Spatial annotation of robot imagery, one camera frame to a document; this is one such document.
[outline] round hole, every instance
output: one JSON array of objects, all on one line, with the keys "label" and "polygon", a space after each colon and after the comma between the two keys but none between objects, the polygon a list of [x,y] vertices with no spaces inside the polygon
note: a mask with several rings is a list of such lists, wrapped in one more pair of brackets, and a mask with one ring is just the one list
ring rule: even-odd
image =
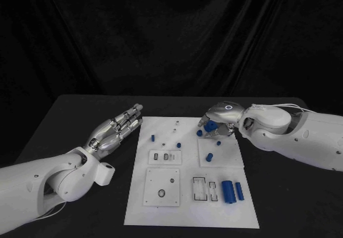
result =
[{"label": "round hole", "polygon": [[158,196],[159,196],[159,197],[164,197],[164,195],[165,195],[165,191],[161,189],[161,190],[158,191]]}]

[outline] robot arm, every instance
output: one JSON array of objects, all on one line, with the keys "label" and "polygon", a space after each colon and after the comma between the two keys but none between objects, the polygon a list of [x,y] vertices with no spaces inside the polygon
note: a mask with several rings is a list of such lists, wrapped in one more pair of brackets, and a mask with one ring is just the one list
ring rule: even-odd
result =
[{"label": "robot arm", "polygon": [[217,128],[205,136],[230,135],[236,127],[241,137],[265,151],[327,170],[343,171],[343,117],[309,110],[289,114],[279,107],[296,105],[253,105],[244,110],[231,102],[214,105],[200,119]]},{"label": "robot arm", "polygon": [[[0,234],[47,217],[56,205],[84,195],[93,182],[100,186],[109,184],[113,167],[99,160],[141,125],[141,109],[135,104],[106,120],[92,131],[84,146],[64,155],[0,169]],[[51,193],[44,191],[47,185]]]}]

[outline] blue cylinder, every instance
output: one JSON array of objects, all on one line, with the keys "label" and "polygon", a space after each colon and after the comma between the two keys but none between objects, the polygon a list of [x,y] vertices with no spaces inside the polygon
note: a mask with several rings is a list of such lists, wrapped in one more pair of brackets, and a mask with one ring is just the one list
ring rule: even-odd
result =
[{"label": "blue cylinder", "polygon": [[207,162],[210,162],[210,161],[211,161],[211,157],[213,157],[213,154],[211,154],[211,153],[208,153],[208,154],[207,154],[207,157],[205,157],[205,161],[207,161]]},{"label": "blue cylinder", "polygon": [[195,135],[197,135],[197,136],[201,136],[201,130],[198,130],[198,131],[195,132]]},{"label": "blue cylinder", "polygon": [[211,130],[214,130],[217,128],[217,124],[214,121],[208,120],[205,125],[203,126],[203,129],[210,132]]},{"label": "blue cylinder", "polygon": [[234,191],[233,191],[233,184],[231,181],[221,181],[221,188],[223,188],[223,200],[224,203],[234,203],[236,197],[234,197]]},{"label": "blue cylinder", "polygon": [[243,201],[244,197],[243,197],[243,192],[241,192],[241,187],[240,187],[240,183],[234,183],[236,184],[236,192],[237,192],[237,199],[240,201]]}]

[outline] silver robot hand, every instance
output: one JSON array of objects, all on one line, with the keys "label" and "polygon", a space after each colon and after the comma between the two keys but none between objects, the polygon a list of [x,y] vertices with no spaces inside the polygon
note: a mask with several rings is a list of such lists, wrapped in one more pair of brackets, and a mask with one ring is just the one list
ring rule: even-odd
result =
[{"label": "silver robot hand", "polygon": [[233,102],[218,102],[203,115],[197,126],[203,126],[211,120],[217,128],[204,134],[205,137],[216,135],[231,135],[233,129],[239,125],[239,119],[244,108]]},{"label": "silver robot hand", "polygon": [[92,131],[83,149],[100,160],[118,148],[119,142],[131,134],[142,123],[142,119],[136,119],[142,109],[135,104],[113,119],[107,119]]}]

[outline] black table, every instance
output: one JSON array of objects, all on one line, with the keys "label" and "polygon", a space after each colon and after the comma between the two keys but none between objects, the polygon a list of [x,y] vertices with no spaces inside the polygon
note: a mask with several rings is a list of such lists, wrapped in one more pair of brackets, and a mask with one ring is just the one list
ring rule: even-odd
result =
[{"label": "black table", "polygon": [[[105,119],[142,104],[142,116],[201,117],[223,100],[295,103],[296,98],[204,98],[63,95],[57,98],[17,163],[53,157],[82,146]],[[314,168],[256,149],[236,133],[259,229],[123,226],[138,130],[103,158],[115,167],[107,186],[93,184],[87,194],[50,218],[22,225],[5,237],[341,237],[343,173]]]}]

